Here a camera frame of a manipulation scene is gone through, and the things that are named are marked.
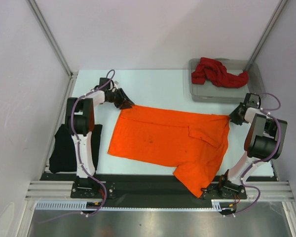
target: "gray container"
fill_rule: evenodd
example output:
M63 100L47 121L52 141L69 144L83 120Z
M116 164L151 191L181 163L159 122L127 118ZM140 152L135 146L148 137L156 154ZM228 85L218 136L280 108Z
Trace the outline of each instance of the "gray container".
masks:
M249 61L247 60L228 60L216 59L220 61L229 73L238 75L246 68ZM213 103L230 103L238 104L243 102L246 93L265 92L261 74L256 63L250 63L248 70L249 81L241 88L225 88L217 87L211 81L206 80L204 85L192 83L192 73L195 71L200 59L191 59L188 63L189 67L189 90L192 99L197 102L213 102Z

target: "wall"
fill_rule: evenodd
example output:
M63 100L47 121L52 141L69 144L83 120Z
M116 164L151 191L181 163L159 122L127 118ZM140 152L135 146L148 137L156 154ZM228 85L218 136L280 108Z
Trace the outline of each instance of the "wall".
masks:
M288 3L257 63L266 91L282 102L274 115L288 122L283 152L275 164L281 179L289 180L296 199L296 0ZM267 100L268 107L275 103Z
M14 203L7 236L41 171L68 80L26 1L0 1L0 214Z
M279 0L37 0L70 68L182 69L249 59Z

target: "reflective metal surface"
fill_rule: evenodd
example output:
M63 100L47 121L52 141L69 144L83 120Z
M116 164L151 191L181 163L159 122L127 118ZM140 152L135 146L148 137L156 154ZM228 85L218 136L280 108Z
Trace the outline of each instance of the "reflective metal surface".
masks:
M241 209L247 203L239 204ZM236 216L217 212L100 211L86 218L36 210L28 237L291 237L281 202L259 202Z

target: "white table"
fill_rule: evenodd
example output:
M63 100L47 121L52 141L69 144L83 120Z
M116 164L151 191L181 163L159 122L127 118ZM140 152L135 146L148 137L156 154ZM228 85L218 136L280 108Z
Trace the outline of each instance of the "white table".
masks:
M78 97L94 86L108 70L80 70L72 97ZM160 109L194 112L200 114L228 115L237 105L200 103L192 101L188 88L188 70L116 70L114 80L118 81L128 97L137 105ZM95 108L95 122L103 125L99 153L99 174L158 174L171 175L175 167L165 167L108 154L112 133L120 110L111 103ZM218 175L233 167L243 155L243 144L249 130L230 123L228 150L223 158ZM254 176L273 176L268 162L261 165Z

